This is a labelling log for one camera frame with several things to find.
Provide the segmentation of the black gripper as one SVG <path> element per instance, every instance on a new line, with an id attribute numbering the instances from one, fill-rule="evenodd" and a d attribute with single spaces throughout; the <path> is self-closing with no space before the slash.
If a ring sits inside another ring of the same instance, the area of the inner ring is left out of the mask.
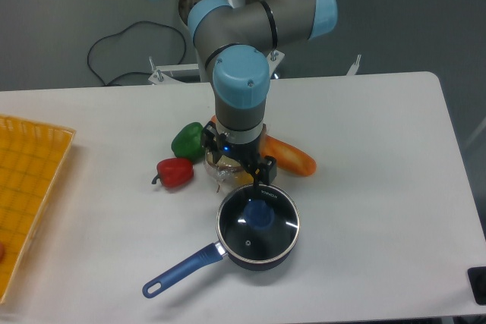
<path id="1" fill-rule="evenodd" d="M 253 185 L 271 185 L 277 175 L 277 161 L 272 156 L 260 156 L 260 139 L 264 124 L 246 131 L 234 131 L 218 121 L 208 121 L 200 136 L 201 146 L 212 159 L 227 156 L 237 161 L 253 178 Z"/>

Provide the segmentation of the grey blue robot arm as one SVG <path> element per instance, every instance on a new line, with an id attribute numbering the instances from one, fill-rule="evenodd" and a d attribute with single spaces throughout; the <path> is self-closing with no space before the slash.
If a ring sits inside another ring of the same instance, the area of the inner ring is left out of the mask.
<path id="1" fill-rule="evenodd" d="M 213 89 L 216 119 L 202 132 L 214 161 L 238 162 L 255 184 L 271 184 L 276 159 L 260 151 L 270 89 L 268 55 L 279 46 L 331 32 L 336 0 L 200 0 L 187 26 L 200 59 L 200 74 Z"/>

